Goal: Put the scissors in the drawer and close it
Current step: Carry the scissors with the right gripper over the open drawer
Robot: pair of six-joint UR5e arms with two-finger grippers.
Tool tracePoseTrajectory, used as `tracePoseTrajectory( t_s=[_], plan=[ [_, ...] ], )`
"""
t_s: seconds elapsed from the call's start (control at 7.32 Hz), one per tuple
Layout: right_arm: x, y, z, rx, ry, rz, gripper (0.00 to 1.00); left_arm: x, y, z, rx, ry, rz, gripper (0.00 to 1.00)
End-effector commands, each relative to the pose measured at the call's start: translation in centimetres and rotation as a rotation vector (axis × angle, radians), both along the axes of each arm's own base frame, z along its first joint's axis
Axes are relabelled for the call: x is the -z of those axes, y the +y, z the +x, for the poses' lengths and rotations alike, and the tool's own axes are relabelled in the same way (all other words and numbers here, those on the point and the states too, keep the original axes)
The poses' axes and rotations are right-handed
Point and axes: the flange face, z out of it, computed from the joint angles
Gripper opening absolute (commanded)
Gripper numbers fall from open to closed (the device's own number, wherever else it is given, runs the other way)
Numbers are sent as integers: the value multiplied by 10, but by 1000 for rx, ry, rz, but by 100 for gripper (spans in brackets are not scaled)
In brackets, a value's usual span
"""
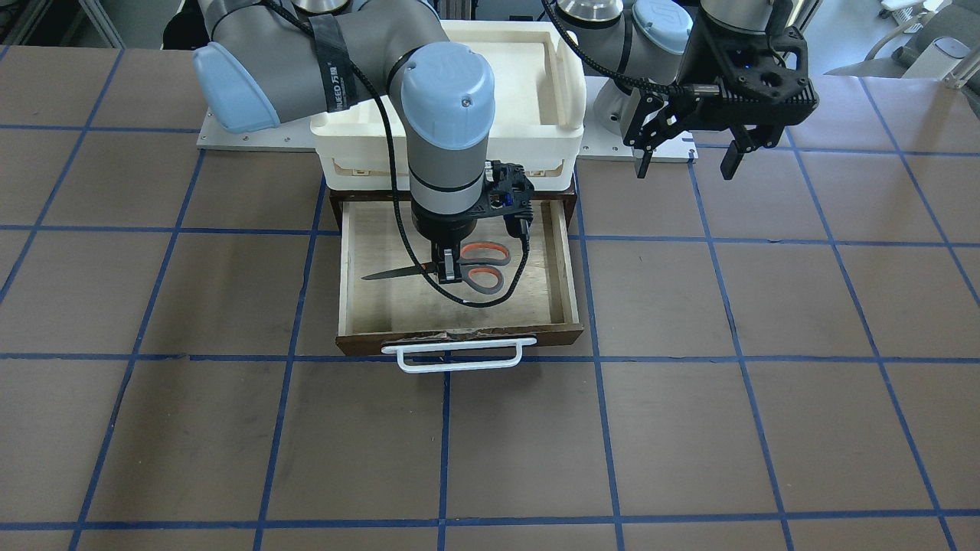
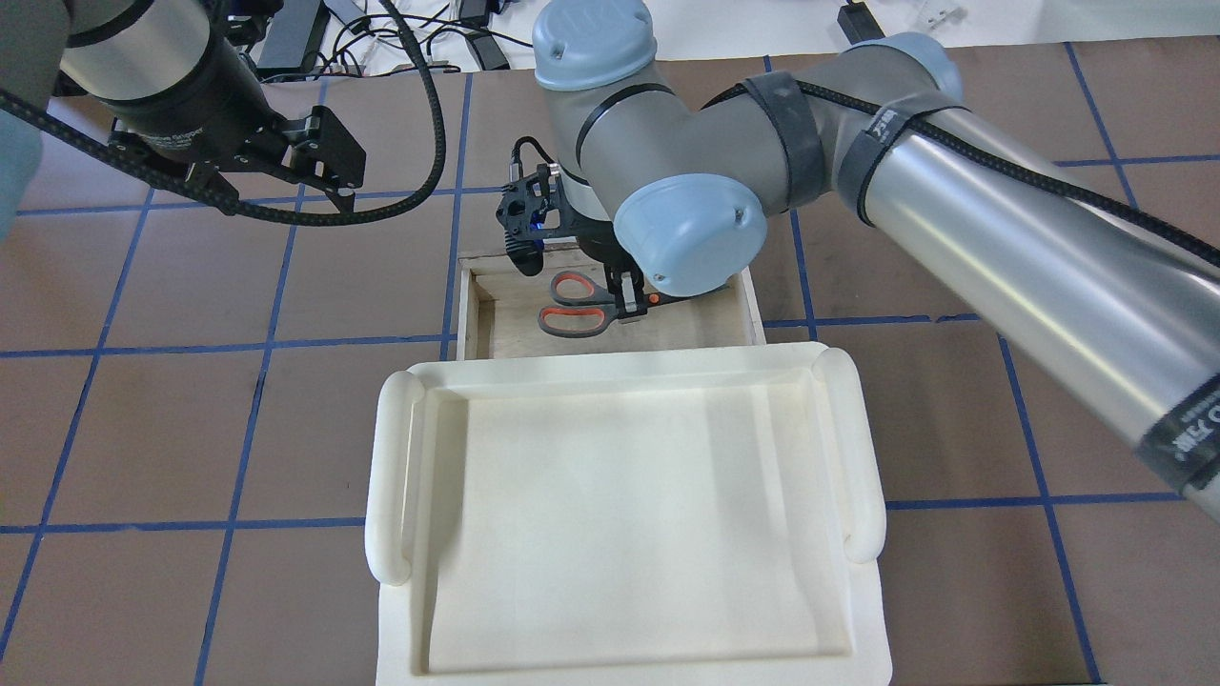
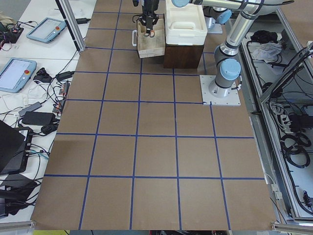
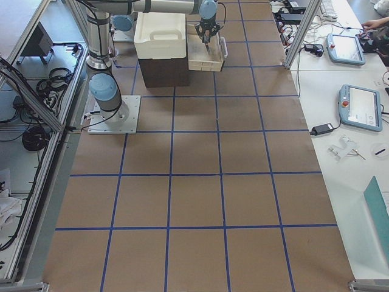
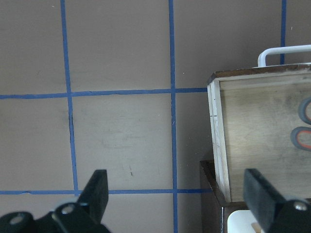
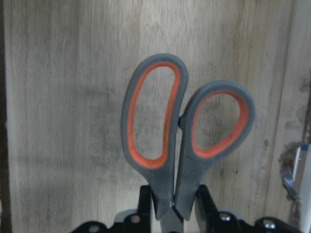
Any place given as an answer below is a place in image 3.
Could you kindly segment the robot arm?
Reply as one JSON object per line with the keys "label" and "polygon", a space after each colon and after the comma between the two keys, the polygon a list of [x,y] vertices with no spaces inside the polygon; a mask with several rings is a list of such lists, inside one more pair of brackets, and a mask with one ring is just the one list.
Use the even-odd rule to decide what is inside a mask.
{"label": "robot arm", "polygon": [[217,75],[209,86],[209,92],[218,98],[229,95],[231,86],[241,73],[241,65],[236,60],[239,46],[252,26],[261,15],[274,12],[282,5],[291,4],[292,0],[173,0],[175,7],[182,8],[188,4],[208,6],[215,11],[214,16],[222,12],[239,10],[240,13],[224,43],[214,52]]}
{"label": "robot arm", "polygon": [[[133,22],[139,21],[143,26],[148,29],[152,29],[155,25],[159,16],[156,11],[159,7],[158,0],[133,0],[133,6],[138,7],[141,5],[142,13],[134,15]],[[231,10],[221,7],[203,7],[203,14],[205,17],[213,18],[218,24],[224,24],[232,15]]]}

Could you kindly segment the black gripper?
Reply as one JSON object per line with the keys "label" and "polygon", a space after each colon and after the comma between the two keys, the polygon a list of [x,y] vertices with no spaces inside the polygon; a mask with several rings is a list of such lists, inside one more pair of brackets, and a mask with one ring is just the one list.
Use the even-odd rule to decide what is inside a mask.
{"label": "black gripper", "polygon": [[144,0],[143,7],[145,11],[156,11],[158,10],[158,0]]}
{"label": "black gripper", "polygon": [[158,22],[158,15],[140,15],[138,17],[140,23],[146,27],[146,33],[149,33],[153,30],[153,25],[157,24]]}

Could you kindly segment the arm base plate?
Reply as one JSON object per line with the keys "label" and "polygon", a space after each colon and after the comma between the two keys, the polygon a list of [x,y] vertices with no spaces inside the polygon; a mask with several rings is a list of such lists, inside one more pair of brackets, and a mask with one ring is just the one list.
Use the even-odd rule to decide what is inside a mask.
{"label": "arm base plate", "polygon": [[216,21],[213,18],[208,18],[207,22],[207,32],[208,34],[222,34],[222,26],[219,23],[216,23]]}
{"label": "arm base plate", "polygon": [[240,106],[239,90],[234,81],[230,88],[220,88],[215,83],[215,75],[200,75],[203,105]]}

